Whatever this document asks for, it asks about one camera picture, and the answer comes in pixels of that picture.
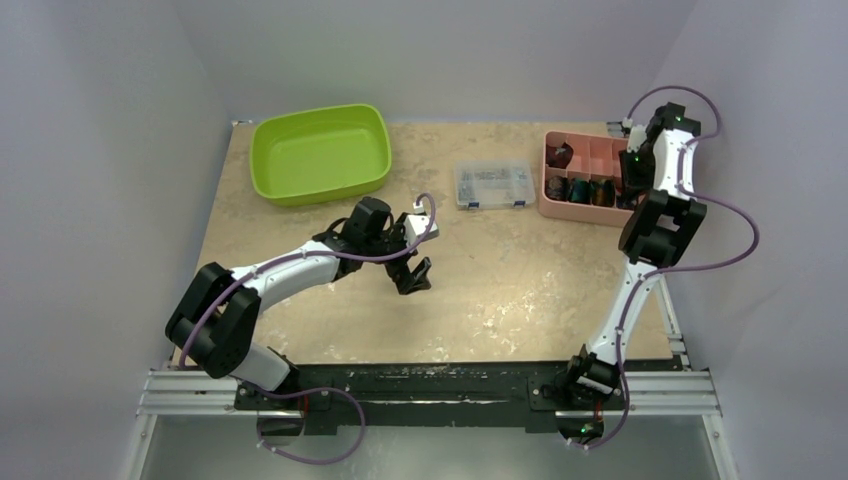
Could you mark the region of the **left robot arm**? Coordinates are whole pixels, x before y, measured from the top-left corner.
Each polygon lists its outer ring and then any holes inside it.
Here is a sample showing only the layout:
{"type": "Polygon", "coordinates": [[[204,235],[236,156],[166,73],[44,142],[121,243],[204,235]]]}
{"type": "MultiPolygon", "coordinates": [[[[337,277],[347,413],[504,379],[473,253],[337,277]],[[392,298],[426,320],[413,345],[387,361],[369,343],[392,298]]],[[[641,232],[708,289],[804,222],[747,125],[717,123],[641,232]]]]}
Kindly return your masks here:
{"type": "Polygon", "coordinates": [[[394,215],[384,201],[366,196],[351,213],[300,247],[235,268],[217,262],[199,268],[165,327],[178,349],[177,364],[209,377],[232,377],[259,390],[272,408],[292,405],[298,368],[283,354],[255,342],[256,325],[271,307],[312,287],[329,285],[364,264],[380,265],[401,295],[427,290],[432,266],[409,265],[420,244],[438,235],[436,206],[428,193],[410,212],[394,215]]]}

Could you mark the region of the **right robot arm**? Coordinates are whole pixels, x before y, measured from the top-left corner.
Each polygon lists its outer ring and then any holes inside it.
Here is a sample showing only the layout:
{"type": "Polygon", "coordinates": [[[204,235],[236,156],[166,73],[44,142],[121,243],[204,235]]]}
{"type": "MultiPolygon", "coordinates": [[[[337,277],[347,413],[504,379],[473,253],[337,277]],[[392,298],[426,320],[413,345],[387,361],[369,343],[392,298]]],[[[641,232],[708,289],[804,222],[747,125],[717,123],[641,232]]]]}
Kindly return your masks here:
{"type": "Polygon", "coordinates": [[[623,138],[552,132],[540,211],[546,216],[621,227],[624,271],[598,330],[546,387],[549,398],[590,406],[619,393],[630,338],[664,273],[683,257],[708,207],[692,185],[701,123],[683,105],[658,107],[645,125],[622,123],[623,138]]]}

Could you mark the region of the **dark floral patterned tie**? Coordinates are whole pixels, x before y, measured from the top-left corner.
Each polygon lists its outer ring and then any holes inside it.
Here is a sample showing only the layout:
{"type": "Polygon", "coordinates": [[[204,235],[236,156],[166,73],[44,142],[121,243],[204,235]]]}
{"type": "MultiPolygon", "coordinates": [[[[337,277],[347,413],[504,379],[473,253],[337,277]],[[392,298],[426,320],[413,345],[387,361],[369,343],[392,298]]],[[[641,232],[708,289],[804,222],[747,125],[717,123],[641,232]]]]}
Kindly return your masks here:
{"type": "Polygon", "coordinates": [[[619,210],[634,211],[640,199],[641,195],[639,193],[618,192],[615,199],[615,207],[619,210]]]}

